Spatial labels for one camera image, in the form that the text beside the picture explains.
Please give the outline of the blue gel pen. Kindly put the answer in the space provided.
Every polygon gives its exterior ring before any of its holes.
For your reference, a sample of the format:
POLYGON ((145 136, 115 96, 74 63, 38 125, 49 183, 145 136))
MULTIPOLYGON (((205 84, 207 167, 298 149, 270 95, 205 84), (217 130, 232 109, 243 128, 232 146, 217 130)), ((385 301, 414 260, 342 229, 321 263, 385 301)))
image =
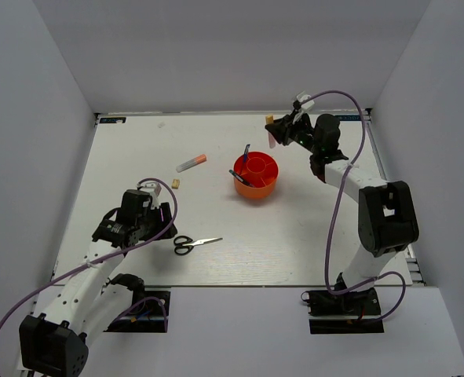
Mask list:
POLYGON ((247 161, 249 150, 250 150, 250 144, 247 144, 243 151, 243 158, 242 158, 243 164, 245 164, 247 161))

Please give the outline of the small tan eraser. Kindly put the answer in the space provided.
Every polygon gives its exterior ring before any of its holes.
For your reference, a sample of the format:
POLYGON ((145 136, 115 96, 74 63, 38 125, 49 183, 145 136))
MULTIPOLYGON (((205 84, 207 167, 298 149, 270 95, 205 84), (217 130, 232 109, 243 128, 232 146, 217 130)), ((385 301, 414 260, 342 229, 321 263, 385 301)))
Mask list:
POLYGON ((171 185, 172 189, 179 189, 180 187, 180 181, 178 179, 174 179, 171 185))

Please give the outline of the green gel pen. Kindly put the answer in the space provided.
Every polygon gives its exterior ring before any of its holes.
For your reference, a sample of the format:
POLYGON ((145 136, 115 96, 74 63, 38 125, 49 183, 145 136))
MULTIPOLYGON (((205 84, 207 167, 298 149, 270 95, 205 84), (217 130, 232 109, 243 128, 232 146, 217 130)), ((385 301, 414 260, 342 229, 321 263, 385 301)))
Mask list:
POLYGON ((249 181, 247 181, 244 177, 236 173, 234 170, 229 170, 228 171, 237 181, 239 181, 241 184, 254 188, 254 185, 252 185, 249 181))

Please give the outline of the orange-capped highlighter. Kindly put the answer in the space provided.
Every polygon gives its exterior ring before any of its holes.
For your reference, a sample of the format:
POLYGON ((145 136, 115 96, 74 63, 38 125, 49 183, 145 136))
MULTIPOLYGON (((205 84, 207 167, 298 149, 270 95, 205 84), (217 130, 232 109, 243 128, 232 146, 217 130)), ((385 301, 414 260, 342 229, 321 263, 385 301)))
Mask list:
POLYGON ((183 171, 186 171, 190 168, 193 168, 201 163, 205 163, 207 161, 207 157, 205 154, 196 156, 195 158, 190 159, 189 161, 186 161, 176 167, 176 171, 178 173, 181 173, 183 171))

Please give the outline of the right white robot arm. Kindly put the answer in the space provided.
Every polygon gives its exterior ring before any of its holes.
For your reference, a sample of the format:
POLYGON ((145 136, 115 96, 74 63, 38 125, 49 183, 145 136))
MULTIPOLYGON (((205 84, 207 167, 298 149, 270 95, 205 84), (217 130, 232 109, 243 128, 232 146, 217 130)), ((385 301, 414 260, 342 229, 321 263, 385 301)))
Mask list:
POLYGON ((344 313, 361 307, 361 291, 385 277, 385 265, 398 252, 418 240, 419 227, 411 190, 404 181, 386 181, 360 169, 339 148, 339 119, 322 114, 312 123, 308 115, 286 115, 267 122, 265 129, 276 143, 294 142, 308 150, 312 173, 347 195, 358 205, 360 245, 336 284, 328 284, 335 305, 344 313))

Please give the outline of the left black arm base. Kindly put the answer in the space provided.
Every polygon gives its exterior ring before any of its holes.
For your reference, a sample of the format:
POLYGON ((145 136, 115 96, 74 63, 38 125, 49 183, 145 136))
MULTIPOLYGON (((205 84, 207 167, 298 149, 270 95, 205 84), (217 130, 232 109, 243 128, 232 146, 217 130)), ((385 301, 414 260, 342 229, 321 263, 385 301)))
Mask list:
POLYGON ((109 333, 167 333, 170 291, 144 291, 133 298, 137 306, 115 319, 105 330, 109 333))

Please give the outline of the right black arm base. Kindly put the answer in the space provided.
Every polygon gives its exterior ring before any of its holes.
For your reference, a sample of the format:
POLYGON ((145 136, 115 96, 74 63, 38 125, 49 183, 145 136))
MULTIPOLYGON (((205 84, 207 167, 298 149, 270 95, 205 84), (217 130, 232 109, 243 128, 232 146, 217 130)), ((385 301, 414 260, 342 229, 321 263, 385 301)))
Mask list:
POLYGON ((378 295, 374 288, 332 295, 325 290, 304 291, 311 335, 358 335, 384 332, 378 295))

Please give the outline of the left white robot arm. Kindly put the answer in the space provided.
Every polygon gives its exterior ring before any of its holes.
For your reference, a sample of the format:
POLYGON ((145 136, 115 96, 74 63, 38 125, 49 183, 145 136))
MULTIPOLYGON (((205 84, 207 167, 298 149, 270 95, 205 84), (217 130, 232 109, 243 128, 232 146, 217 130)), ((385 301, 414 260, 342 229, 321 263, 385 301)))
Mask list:
POLYGON ((125 249, 142 241, 172 238, 168 203, 160 203, 159 184, 124 192, 93 232, 83 270, 73 274, 53 301, 19 327, 22 365, 46 376, 78 376, 97 337, 119 317, 139 313, 146 304, 144 281, 128 273, 113 276, 125 249))

